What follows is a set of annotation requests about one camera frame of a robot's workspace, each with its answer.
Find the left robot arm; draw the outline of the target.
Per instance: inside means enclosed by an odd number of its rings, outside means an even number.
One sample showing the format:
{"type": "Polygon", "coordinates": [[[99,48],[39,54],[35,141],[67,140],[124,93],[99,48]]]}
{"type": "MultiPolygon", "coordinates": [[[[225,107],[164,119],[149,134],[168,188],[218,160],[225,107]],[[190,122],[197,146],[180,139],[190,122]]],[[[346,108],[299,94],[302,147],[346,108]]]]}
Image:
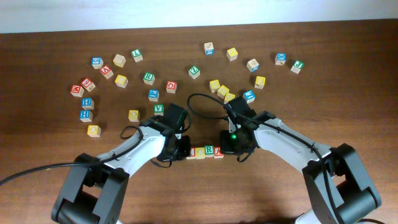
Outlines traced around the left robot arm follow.
{"type": "Polygon", "coordinates": [[[162,116],[141,122],[137,132],[113,150],[93,157],[81,154],[61,188],[51,212],[57,223],[119,223],[129,178],[146,162],[169,168],[190,153],[184,136],[187,110],[170,104],[162,116]]]}

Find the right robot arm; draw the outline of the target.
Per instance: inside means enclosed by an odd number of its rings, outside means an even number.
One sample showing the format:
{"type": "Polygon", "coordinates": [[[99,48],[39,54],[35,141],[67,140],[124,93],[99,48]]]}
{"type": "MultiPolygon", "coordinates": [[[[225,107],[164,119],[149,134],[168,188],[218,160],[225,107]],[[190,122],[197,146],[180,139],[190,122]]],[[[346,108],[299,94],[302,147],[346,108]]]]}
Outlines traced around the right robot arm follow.
{"type": "Polygon", "coordinates": [[[220,133],[224,154],[269,151],[303,175],[311,209],[296,223],[356,223],[381,206],[381,197],[356,150],[331,147],[290,129],[274,114],[257,114],[243,97],[224,105],[229,129],[220,133]]]}

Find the red I block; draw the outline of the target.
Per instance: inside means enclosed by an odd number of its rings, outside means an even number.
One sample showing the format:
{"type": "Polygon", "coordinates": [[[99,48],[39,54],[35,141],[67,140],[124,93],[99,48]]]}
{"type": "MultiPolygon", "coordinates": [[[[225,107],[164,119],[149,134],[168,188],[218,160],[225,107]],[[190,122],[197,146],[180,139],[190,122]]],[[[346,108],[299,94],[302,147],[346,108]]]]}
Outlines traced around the red I block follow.
{"type": "Polygon", "coordinates": [[[186,159],[196,159],[196,151],[194,147],[190,149],[189,155],[186,157],[186,159]]]}

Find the yellow C block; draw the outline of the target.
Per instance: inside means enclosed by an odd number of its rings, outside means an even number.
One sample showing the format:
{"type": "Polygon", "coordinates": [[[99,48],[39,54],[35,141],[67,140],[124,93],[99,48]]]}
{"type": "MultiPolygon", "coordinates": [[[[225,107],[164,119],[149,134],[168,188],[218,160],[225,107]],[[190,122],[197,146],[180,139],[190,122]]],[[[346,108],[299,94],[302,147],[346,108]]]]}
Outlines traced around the yellow C block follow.
{"type": "Polygon", "coordinates": [[[204,147],[195,148],[195,159],[204,159],[206,157],[204,147]]]}

